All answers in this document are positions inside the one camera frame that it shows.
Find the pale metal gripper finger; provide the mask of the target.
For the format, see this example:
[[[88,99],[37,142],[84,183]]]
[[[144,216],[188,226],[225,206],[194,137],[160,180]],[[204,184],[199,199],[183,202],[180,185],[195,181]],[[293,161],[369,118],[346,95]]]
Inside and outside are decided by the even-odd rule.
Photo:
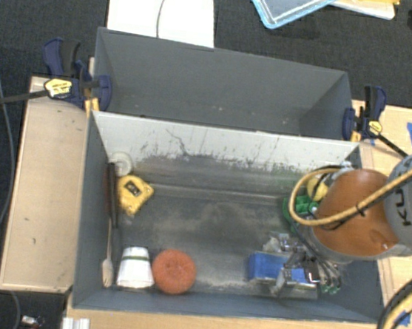
[[[275,284],[271,287],[271,295],[295,297],[300,283],[292,278],[291,269],[282,267],[278,272]]]
[[[263,251],[280,254],[289,254],[293,251],[296,242],[292,238],[281,236],[270,236],[268,241],[263,245]]]

